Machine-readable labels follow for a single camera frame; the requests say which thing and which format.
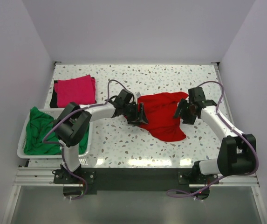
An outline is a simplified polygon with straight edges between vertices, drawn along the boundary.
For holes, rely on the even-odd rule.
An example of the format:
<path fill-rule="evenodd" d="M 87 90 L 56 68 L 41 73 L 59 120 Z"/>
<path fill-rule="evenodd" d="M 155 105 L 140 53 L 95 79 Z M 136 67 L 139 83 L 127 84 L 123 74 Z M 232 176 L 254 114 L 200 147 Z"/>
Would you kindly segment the green t shirt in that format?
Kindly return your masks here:
<path fill-rule="evenodd" d="M 60 155 L 61 150 L 58 144 L 44 144 L 43 138 L 53 128 L 54 117 L 41 112 L 37 107 L 30 110 L 29 121 L 26 126 L 25 155 L 47 156 Z"/>

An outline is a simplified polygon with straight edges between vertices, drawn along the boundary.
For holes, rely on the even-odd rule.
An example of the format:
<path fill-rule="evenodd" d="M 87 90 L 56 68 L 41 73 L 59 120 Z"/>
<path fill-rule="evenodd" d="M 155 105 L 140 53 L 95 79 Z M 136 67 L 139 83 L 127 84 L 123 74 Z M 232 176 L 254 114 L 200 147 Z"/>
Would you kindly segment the red t shirt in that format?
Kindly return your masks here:
<path fill-rule="evenodd" d="M 144 105 L 148 124 L 140 124 L 139 127 L 161 141 L 184 140 L 186 135 L 180 129 L 180 118 L 175 118 L 174 115 L 180 100 L 187 98 L 188 94 L 185 92 L 140 96 L 137 101 Z"/>

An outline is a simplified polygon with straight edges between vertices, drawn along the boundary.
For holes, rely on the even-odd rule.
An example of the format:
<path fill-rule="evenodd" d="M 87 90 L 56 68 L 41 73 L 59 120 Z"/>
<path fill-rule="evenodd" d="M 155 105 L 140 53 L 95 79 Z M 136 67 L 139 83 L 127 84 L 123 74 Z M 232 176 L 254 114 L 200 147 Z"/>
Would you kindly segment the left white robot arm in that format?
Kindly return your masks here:
<path fill-rule="evenodd" d="M 75 102 L 69 103 L 54 122 L 56 134 L 62 150 L 62 165 L 66 169 L 64 177 L 70 183 L 80 180 L 79 143 L 84 138 L 91 122 L 123 115 L 133 126 L 148 124 L 144 104 L 136 103 L 134 94 L 126 89 L 107 99 L 102 104 L 92 104 L 81 108 Z"/>

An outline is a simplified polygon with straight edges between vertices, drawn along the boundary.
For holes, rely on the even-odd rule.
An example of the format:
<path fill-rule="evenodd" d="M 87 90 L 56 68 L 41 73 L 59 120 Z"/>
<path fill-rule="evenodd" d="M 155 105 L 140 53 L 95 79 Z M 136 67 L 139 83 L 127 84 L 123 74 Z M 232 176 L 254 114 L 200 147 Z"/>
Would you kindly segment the folded pink t shirt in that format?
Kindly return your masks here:
<path fill-rule="evenodd" d="M 91 76 L 86 75 L 69 80 L 58 80 L 57 82 L 57 106 L 66 107 L 70 102 L 79 105 L 90 105 L 96 102 L 94 96 Z"/>

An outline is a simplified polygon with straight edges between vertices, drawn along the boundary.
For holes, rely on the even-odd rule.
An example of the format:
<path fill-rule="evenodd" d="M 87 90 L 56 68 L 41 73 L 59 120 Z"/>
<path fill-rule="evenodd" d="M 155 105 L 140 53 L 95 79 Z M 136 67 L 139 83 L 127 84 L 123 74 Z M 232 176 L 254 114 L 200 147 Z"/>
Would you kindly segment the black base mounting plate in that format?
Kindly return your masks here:
<path fill-rule="evenodd" d="M 191 168 L 78 168 L 71 175 L 64 167 L 53 170 L 54 184 L 65 196 L 99 191 L 168 191 L 194 193 L 201 186 L 218 184 L 217 175 L 203 175 Z"/>

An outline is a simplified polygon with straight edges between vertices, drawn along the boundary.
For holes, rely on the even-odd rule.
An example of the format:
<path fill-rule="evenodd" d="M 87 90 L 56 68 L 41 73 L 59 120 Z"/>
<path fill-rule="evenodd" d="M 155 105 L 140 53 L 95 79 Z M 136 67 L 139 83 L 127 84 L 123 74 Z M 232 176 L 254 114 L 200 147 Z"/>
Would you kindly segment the folded black t shirt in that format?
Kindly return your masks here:
<path fill-rule="evenodd" d="M 51 98 L 50 103 L 49 103 L 50 108 L 58 108 L 58 106 L 57 106 L 57 93 L 56 93 L 57 82 L 58 82 L 57 80 L 54 80 L 52 98 Z M 96 95 L 96 80 L 94 77 L 91 78 L 91 82 L 92 82 L 93 92 L 94 92 L 94 96 L 95 96 Z"/>

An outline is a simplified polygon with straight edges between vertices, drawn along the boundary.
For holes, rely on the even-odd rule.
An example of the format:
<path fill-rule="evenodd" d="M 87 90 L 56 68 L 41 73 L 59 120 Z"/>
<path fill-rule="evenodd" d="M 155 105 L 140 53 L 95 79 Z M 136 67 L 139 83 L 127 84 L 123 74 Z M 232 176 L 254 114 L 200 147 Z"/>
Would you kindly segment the aluminium front rail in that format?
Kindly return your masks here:
<path fill-rule="evenodd" d="M 18 168 L 14 179 L 16 186 L 53 186 L 54 168 Z M 256 176 L 229 176 L 213 187 L 259 187 Z"/>

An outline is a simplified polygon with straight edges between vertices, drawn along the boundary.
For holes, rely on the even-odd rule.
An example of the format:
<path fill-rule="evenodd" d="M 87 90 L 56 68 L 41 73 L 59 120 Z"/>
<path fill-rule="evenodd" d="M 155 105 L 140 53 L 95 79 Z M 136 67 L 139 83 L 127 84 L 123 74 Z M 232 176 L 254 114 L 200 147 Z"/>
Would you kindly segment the white plastic laundry basket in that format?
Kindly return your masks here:
<path fill-rule="evenodd" d="M 54 132 L 50 132 L 55 120 L 62 113 L 62 108 L 38 109 L 33 107 L 25 120 L 17 148 L 17 155 L 22 159 L 59 159 L 62 158 L 63 143 Z M 93 134 L 93 123 L 89 124 L 84 138 L 79 144 L 65 147 L 64 156 L 68 164 L 86 164 Z"/>

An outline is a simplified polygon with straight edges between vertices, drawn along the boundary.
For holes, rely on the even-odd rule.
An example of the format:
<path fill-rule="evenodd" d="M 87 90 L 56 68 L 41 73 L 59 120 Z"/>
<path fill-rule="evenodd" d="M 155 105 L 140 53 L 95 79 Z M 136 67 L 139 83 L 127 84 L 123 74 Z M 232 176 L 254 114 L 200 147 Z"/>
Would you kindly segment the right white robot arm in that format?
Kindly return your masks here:
<path fill-rule="evenodd" d="M 196 119 L 203 120 L 221 143 L 216 159 L 194 163 L 192 179 L 196 183 L 203 183 L 208 175 L 254 174 L 259 166 L 256 138 L 233 126 L 222 115 L 216 102 L 205 98 L 202 87 L 189 89 L 188 95 L 188 99 L 180 100 L 174 117 L 182 119 L 183 123 L 188 125 L 194 125 Z"/>

